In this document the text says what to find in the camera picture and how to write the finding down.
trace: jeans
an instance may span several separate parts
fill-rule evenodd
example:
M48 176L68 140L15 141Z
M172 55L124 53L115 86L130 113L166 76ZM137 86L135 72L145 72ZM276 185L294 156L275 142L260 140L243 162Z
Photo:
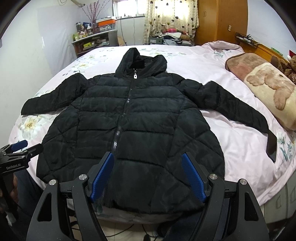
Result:
M18 180L19 219L13 224L12 230L20 241L25 241L31 218L43 193L27 170L15 172Z

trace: human hand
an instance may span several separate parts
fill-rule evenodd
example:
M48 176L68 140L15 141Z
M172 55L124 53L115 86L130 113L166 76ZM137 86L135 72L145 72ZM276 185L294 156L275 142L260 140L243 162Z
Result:
M12 184L13 184L13 190L11 191L10 196L16 203L18 203L19 199L18 199L18 190L17 190L17 177L14 174L13 174ZM1 197L3 197L3 193L0 189L0 198ZM0 207L0 212L1 213L4 212L3 208L1 207Z

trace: wooden wardrobe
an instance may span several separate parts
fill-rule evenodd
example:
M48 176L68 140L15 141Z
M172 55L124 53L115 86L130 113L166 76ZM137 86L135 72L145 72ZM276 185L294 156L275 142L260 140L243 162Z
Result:
M238 43L236 32L247 33L247 0L198 0L199 27L194 38L195 45L223 40Z

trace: jacket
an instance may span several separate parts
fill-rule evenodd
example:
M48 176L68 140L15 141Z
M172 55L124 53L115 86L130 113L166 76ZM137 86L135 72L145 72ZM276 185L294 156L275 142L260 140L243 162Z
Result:
M181 155L191 152L210 173L224 178L219 142L200 109L268 133L265 117L215 82L202 85L166 73L164 56L129 49L113 74L65 79L51 93L29 99L21 114L67 107L50 126L38 157L44 182L75 179L106 151L115 164L101 204L139 213L197 210Z

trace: blue textured pad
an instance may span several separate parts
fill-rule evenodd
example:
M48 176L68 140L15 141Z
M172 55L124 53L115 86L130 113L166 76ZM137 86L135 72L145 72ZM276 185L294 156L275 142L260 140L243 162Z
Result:
M15 152L15 151L23 149L23 148L25 148L27 146L28 146L28 142L26 140L23 140L23 141L15 143L15 144L12 144L11 151Z
M94 202L98 199L104 190L104 187L108 181L110 173L114 166L114 156L112 153L109 154L103 166L101 167L96 179L93 182L92 193L90 199Z
M204 191L204 183L186 153L182 155L182 167L187 175L195 196L200 201L205 202L207 196Z

